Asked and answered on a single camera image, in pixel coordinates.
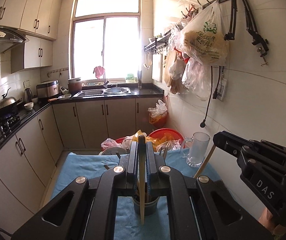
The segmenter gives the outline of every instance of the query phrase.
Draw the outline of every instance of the lower cabinet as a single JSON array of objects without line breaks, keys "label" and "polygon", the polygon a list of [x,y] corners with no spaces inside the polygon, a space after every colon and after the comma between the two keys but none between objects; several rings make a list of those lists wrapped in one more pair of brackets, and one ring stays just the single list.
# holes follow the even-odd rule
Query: lower cabinet
[{"label": "lower cabinet", "polygon": [[68,149],[85,148],[75,103],[54,104],[53,110],[64,147]]},{"label": "lower cabinet", "polygon": [[28,162],[44,186],[54,170],[55,163],[49,153],[38,119],[33,118],[17,133],[18,143],[24,152]]},{"label": "lower cabinet", "polygon": [[45,186],[32,169],[16,136],[0,149],[0,180],[30,212],[38,211]]},{"label": "lower cabinet", "polygon": [[57,129],[52,106],[37,115],[39,127],[41,128],[49,152],[55,163],[57,163],[63,151],[63,144]]},{"label": "lower cabinet", "polygon": [[163,98],[136,98],[135,114],[136,114],[136,131],[141,130],[149,135],[155,127],[149,122],[148,108],[155,108],[158,100]]},{"label": "lower cabinet", "polygon": [[136,133],[135,98],[105,100],[108,135],[116,140]]},{"label": "lower cabinet", "polygon": [[12,234],[33,215],[0,180],[0,228]]},{"label": "lower cabinet", "polygon": [[104,101],[77,102],[76,108],[85,147],[101,149],[108,138]]}]

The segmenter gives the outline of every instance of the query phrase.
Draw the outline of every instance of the rice cooker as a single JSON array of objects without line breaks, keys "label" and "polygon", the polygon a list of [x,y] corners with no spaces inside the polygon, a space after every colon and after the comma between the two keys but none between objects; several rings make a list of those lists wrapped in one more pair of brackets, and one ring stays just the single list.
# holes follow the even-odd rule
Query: rice cooker
[{"label": "rice cooker", "polygon": [[60,91],[58,80],[45,81],[36,85],[38,98],[51,98],[57,95]]}]

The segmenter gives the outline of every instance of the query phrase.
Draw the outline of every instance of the mug handle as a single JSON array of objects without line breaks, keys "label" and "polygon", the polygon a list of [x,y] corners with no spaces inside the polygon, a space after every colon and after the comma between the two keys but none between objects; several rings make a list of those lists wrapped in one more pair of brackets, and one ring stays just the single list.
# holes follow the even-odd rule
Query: mug handle
[{"label": "mug handle", "polygon": [[192,138],[186,137],[186,138],[184,139],[184,141],[182,142],[182,144],[181,144],[181,154],[182,154],[182,158],[187,158],[187,155],[188,155],[188,153],[185,154],[185,153],[183,152],[185,143],[187,143],[187,142],[192,142]]}]

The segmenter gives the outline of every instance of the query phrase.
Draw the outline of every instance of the white lettering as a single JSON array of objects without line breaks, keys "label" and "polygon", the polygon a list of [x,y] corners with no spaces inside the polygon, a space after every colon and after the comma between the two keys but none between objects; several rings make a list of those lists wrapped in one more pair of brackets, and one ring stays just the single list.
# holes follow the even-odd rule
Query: white lettering
[{"label": "white lettering", "polygon": [[266,194],[267,187],[265,187],[264,189],[262,189],[262,191],[264,191],[264,194]]},{"label": "white lettering", "polygon": [[256,184],[256,186],[261,187],[263,184],[262,180],[259,180],[259,182]]},{"label": "white lettering", "polygon": [[273,191],[271,191],[271,192],[270,192],[270,195],[268,195],[267,197],[268,197],[269,199],[271,199],[271,198],[272,198],[272,195],[274,195],[274,192],[273,192]]}]

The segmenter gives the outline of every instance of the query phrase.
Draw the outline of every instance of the floor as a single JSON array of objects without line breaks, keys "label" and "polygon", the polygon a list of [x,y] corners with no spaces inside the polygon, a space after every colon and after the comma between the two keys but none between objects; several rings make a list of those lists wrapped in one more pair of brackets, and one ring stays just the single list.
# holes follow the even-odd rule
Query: floor
[{"label": "floor", "polygon": [[57,178],[61,172],[61,168],[67,158],[67,155],[73,152],[75,154],[79,155],[98,155],[100,152],[99,151],[62,151],[61,156],[59,157],[57,164],[56,164],[56,169],[53,171],[53,174],[51,175],[51,179],[48,181],[43,198],[41,200],[41,203],[39,205],[39,209],[44,207],[50,200],[52,196],[52,192],[55,186],[55,183],[57,181]]}]

